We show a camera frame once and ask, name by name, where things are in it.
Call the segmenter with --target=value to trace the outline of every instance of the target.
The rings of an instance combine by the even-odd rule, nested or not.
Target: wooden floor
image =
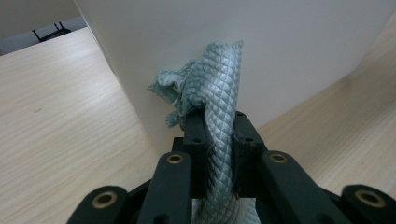
[[[362,183],[396,197],[396,14],[347,77],[259,130],[324,188]]]
[[[136,188],[160,156],[88,28],[0,57],[0,155],[0,223],[37,224]]]

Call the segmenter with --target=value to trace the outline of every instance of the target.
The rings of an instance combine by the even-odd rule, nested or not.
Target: towel
[[[233,194],[233,120],[238,96],[243,41],[209,44],[200,60],[181,69],[163,69],[148,87],[176,110],[166,125],[183,129],[187,114],[205,111],[208,139],[208,191],[192,202],[192,223],[260,223],[254,199]]]

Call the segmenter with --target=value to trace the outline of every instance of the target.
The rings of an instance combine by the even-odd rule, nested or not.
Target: quilted cloth
[[[148,87],[177,109],[167,116],[168,127],[183,127],[188,113],[205,111],[209,189],[203,199],[193,201],[193,223],[260,223],[254,199],[233,195],[232,134],[242,46],[242,41],[211,43],[202,59],[179,70],[161,70]]]

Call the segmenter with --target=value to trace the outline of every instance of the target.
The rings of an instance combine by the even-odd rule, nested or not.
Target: screw hole
[[[154,218],[154,224],[168,224],[170,217],[166,214],[160,214]]]
[[[355,196],[362,202],[372,207],[385,207],[386,203],[384,199],[379,196],[377,193],[365,190],[365,189],[358,189],[355,192]]]
[[[117,194],[114,191],[102,192],[93,198],[92,206],[97,209],[109,207],[117,200]]]
[[[166,160],[169,163],[178,164],[178,163],[183,162],[183,157],[178,154],[174,154],[174,155],[168,156],[168,158],[166,158]]]
[[[278,162],[278,163],[285,163],[288,161],[288,158],[286,158],[284,155],[279,154],[279,153],[273,153],[270,155],[271,161]]]

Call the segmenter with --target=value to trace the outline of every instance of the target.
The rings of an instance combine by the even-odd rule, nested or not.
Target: white panel
[[[161,68],[244,40],[238,109],[261,127],[355,68],[393,0],[77,0],[156,148],[170,149],[172,108],[146,87]]]

